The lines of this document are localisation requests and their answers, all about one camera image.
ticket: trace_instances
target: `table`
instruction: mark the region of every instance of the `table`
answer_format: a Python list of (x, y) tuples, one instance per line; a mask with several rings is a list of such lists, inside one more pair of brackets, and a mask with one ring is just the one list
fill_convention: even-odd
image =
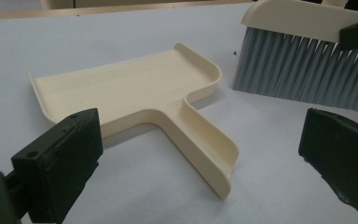
[(193, 106), (239, 147), (227, 199), (163, 131), (141, 125), (103, 140), (100, 166), (64, 223), (358, 223), (357, 211), (297, 153), (308, 108), (356, 122), (358, 112), (231, 89), (250, 5), (0, 20), (0, 171), (8, 174), (11, 156), (51, 127), (27, 71), (46, 77), (182, 42), (223, 72), (216, 93)]

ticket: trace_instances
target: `beige dustpan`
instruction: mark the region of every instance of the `beige dustpan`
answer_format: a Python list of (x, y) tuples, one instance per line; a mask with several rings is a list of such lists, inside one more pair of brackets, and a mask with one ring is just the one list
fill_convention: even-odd
[(54, 123), (97, 107), (103, 137), (133, 126), (159, 126), (221, 198), (230, 191), (235, 144), (190, 104), (213, 93), (220, 69), (188, 47), (52, 77), (33, 78), (45, 116)]

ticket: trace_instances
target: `brush bristles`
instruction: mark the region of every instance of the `brush bristles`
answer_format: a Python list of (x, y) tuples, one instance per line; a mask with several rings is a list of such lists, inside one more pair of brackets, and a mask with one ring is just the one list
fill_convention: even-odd
[(248, 28), (234, 90), (358, 110), (358, 49)]

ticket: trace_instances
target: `table surface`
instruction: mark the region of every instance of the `table surface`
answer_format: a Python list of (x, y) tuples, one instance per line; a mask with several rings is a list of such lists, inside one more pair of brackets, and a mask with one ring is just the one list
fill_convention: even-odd
[(145, 124), (103, 140), (100, 166), (64, 223), (358, 223), (358, 212), (297, 153), (308, 108), (356, 122), (358, 112), (231, 89), (250, 5), (0, 20), (0, 171), (8, 174), (11, 156), (51, 127), (27, 71), (47, 77), (181, 42), (223, 72), (216, 93), (193, 106), (239, 147), (227, 199)]

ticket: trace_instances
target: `white table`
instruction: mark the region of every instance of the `white table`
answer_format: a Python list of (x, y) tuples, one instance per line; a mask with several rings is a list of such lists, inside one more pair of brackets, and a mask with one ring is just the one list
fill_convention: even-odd
[(224, 74), (217, 92), (194, 106), (239, 146), (230, 195), (221, 201), (160, 129), (141, 125), (103, 140), (100, 166), (64, 223), (358, 224), (358, 212), (297, 153), (308, 108), (357, 122), (358, 112), (230, 88), (250, 5), (0, 21), (0, 171), (8, 174), (11, 156), (51, 127), (27, 71), (46, 77), (182, 42)]

